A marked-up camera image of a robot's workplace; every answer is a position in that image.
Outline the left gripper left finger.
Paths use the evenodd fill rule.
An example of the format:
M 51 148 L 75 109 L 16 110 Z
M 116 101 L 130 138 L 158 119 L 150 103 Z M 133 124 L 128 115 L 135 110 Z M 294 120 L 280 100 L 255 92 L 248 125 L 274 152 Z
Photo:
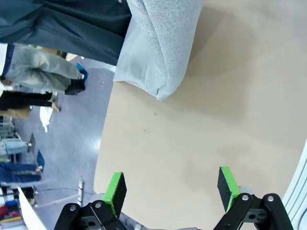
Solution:
M 124 173 L 114 173 L 103 199 L 90 202 L 84 207 L 76 203 L 66 204 L 54 230 L 125 230 L 119 216 L 126 192 Z

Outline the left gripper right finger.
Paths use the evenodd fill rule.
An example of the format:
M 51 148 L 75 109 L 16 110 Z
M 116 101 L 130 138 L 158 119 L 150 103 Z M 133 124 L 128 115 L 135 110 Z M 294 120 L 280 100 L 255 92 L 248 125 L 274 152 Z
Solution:
M 225 214 L 216 230 L 239 230 L 244 223 L 254 224 L 257 230 L 292 230 L 293 226 L 282 203 L 275 194 L 263 198 L 241 192 L 228 166 L 220 167 L 217 188 Z

